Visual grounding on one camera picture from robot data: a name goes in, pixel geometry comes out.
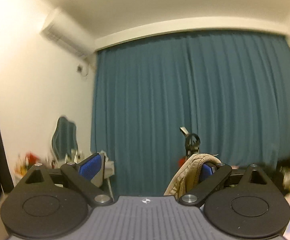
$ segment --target gray ribbed surface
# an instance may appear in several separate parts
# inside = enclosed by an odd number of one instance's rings
[[[185,207],[173,196],[119,197],[108,207],[95,208],[88,220],[61,240],[230,240],[213,228],[200,209]]]

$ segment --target curtain fold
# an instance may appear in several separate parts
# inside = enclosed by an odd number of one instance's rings
[[[184,156],[181,126],[230,165],[290,156],[285,37],[199,31],[99,51],[91,151],[115,161],[115,194],[164,193]]]

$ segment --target circular cover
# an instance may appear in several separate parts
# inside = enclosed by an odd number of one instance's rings
[[[79,226],[87,203],[78,193],[61,187],[39,187],[11,194],[1,207],[6,228],[22,238],[55,238]]]
[[[215,192],[205,202],[205,216],[221,231],[239,238],[266,238],[282,233],[290,219],[288,203],[280,192],[257,186]]]

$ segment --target white air conditioner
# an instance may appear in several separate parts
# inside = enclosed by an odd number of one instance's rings
[[[41,34],[80,59],[93,54],[95,39],[61,8],[46,18]]]

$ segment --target beige fabric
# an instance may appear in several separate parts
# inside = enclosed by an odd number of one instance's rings
[[[174,195],[178,199],[191,190],[198,183],[200,170],[205,162],[217,164],[221,161],[210,154],[193,154],[175,174],[164,195]]]

